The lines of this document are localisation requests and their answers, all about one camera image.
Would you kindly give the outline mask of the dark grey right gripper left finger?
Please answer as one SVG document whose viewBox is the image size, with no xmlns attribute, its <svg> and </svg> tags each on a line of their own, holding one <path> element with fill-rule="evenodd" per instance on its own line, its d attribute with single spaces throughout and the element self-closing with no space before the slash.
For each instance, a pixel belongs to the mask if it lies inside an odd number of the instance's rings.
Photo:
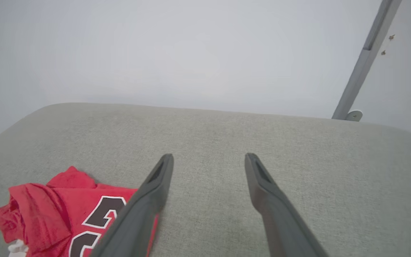
<svg viewBox="0 0 411 257">
<path fill-rule="evenodd" d="M 174 157 L 164 154 L 93 249 L 92 257 L 146 257 L 155 220 L 166 205 Z"/>
</svg>

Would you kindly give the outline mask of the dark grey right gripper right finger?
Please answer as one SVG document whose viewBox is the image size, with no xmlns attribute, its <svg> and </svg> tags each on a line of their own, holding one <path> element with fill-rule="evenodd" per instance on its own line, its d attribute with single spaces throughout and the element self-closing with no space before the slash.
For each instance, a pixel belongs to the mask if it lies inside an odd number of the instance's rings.
<svg viewBox="0 0 411 257">
<path fill-rule="evenodd" d="M 272 257 L 327 257 L 314 234 L 254 153 L 245 155 L 253 207 L 261 214 Z"/>
</svg>

